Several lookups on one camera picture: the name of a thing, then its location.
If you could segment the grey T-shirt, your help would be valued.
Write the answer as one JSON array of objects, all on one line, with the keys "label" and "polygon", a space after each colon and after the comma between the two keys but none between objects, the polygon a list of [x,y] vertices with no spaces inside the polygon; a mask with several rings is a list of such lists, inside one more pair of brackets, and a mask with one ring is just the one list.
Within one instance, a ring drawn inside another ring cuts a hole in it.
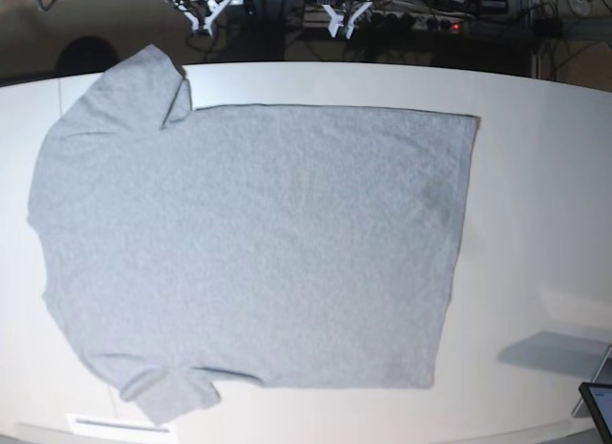
[{"label": "grey T-shirt", "polygon": [[460,249],[475,117],[225,105],[147,47],[49,130],[28,220],[47,309],[154,423],[219,381],[427,389]]}]

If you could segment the white label strip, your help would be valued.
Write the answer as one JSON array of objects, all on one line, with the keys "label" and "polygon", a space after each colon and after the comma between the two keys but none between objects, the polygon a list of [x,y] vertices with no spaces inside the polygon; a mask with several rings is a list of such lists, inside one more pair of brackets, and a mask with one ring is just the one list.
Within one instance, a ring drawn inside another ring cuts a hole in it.
[{"label": "white label strip", "polygon": [[73,434],[105,440],[126,442],[162,442],[174,440],[173,426],[153,425],[147,421],[104,418],[77,413],[67,413],[66,419]]}]

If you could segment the black tablet screen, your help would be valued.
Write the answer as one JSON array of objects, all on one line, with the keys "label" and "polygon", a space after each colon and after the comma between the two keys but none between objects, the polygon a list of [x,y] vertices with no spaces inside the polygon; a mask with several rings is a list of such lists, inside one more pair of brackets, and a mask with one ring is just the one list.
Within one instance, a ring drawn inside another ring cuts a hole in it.
[{"label": "black tablet screen", "polygon": [[579,386],[579,392],[591,414],[602,442],[604,444],[611,444],[611,386],[583,382]]}]

